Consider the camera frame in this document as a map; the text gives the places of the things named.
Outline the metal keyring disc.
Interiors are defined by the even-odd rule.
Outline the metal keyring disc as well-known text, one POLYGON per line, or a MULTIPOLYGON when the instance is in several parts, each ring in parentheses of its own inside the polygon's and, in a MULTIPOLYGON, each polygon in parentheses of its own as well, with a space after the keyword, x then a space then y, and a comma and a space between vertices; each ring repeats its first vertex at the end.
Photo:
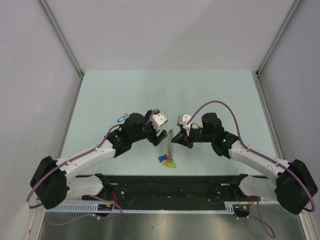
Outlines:
POLYGON ((172 139, 174 138, 174 130, 170 129, 167 135, 167 160, 168 161, 173 161, 173 156, 174 156, 174 144, 172 143, 172 139))

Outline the yellow tag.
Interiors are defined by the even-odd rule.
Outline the yellow tag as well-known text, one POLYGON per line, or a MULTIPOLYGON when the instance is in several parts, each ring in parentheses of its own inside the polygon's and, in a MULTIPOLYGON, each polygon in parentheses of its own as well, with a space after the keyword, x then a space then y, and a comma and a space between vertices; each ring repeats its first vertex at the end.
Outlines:
POLYGON ((167 161, 163 165, 168 167, 168 168, 172 168, 173 167, 173 163, 175 163, 175 162, 174 161, 167 161))

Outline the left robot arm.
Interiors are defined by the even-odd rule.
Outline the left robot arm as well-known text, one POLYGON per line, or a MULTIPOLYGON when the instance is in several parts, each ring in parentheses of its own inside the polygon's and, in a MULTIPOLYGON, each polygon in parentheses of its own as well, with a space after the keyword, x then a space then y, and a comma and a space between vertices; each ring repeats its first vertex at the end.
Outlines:
POLYGON ((30 201, 35 194, 45 209, 52 209, 65 200, 96 196, 105 200, 111 188, 100 173, 87 177, 78 175, 84 170, 103 161, 112 160, 127 151, 138 141, 148 140, 158 146, 168 133, 161 127, 168 122, 167 116, 158 109, 149 110, 145 115, 132 113, 124 122, 112 126, 101 142, 74 155, 53 159, 43 158, 31 181, 30 201))

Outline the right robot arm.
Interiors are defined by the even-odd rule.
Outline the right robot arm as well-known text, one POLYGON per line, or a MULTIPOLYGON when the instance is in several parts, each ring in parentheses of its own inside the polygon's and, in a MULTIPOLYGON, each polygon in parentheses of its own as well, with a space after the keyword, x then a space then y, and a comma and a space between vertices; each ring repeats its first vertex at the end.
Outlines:
POLYGON ((315 210, 314 195, 318 187, 304 162, 270 157, 242 142, 238 135, 226 131, 216 113, 202 116, 202 127, 193 128, 191 116, 181 114, 178 134, 171 140, 191 149, 194 143, 210 143, 218 156, 226 157, 258 171, 262 178, 240 174, 232 182, 231 196, 242 201, 247 196, 277 201, 288 212, 298 215, 315 210))

